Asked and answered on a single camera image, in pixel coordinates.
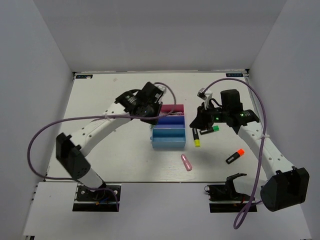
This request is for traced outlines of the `blue pen refill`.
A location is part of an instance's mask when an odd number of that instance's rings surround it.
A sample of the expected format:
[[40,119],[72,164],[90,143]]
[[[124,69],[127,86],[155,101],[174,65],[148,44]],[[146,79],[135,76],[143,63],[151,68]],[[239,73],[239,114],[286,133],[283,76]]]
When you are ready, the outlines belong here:
[[172,113],[161,113],[161,116],[183,116],[184,114],[182,112],[172,112]]

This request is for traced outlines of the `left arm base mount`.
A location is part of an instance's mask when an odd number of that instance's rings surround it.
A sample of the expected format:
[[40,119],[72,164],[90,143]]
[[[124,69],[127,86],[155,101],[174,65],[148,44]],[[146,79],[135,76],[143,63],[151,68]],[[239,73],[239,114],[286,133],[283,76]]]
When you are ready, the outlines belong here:
[[73,212],[118,212],[120,207],[121,185],[107,185],[107,190],[90,191],[78,185],[73,201]]

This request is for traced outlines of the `pink eraser capsule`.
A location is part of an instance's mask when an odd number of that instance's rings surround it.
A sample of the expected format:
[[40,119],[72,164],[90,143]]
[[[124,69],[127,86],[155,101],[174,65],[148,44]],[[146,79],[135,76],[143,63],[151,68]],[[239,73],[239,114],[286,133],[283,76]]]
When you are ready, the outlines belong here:
[[180,156],[181,160],[182,160],[182,163],[186,169],[187,172],[191,171],[193,169],[191,163],[189,162],[188,158],[186,157],[185,154],[182,154]]

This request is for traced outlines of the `green highlighter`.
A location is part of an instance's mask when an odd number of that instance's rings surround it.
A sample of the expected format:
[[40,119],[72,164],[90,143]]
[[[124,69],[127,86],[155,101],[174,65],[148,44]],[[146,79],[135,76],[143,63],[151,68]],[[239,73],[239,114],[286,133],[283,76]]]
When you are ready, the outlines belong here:
[[200,135],[206,135],[214,132],[218,132],[220,130],[218,125],[213,125],[212,127],[205,129],[205,130],[200,130],[199,134]]

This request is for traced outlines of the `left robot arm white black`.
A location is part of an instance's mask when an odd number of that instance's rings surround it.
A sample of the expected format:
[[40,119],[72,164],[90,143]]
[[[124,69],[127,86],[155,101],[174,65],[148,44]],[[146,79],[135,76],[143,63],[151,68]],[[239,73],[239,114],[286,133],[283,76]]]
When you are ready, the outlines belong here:
[[117,128],[129,123],[134,117],[142,122],[155,124],[162,107],[166,87],[147,82],[140,90],[129,90],[118,96],[101,119],[95,119],[80,130],[56,137],[56,159],[73,180],[88,187],[88,193],[99,200],[105,196],[103,179],[93,170],[86,159],[91,150]]

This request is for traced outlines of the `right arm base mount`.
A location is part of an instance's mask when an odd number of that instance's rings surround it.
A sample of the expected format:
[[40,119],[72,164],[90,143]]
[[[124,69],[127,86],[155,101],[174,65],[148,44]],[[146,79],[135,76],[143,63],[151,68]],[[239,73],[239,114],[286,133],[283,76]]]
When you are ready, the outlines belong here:
[[228,176],[223,183],[207,184],[204,192],[209,196],[210,213],[239,213],[249,202],[250,195],[237,192],[234,180],[246,176],[246,173],[236,173]]

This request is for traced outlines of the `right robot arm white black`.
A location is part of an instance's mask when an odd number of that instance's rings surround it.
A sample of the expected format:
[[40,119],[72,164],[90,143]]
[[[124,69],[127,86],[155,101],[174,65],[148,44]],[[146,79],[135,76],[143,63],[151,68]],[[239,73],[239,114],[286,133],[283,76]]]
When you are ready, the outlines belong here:
[[248,145],[253,154],[261,157],[261,167],[266,180],[259,180],[254,194],[271,212],[306,200],[310,175],[304,167],[297,168],[278,150],[272,140],[263,134],[258,116],[245,110],[236,89],[221,91],[221,105],[212,103],[212,92],[200,89],[198,97],[203,99],[197,108],[195,119],[189,125],[200,131],[209,130],[215,123],[225,123]]

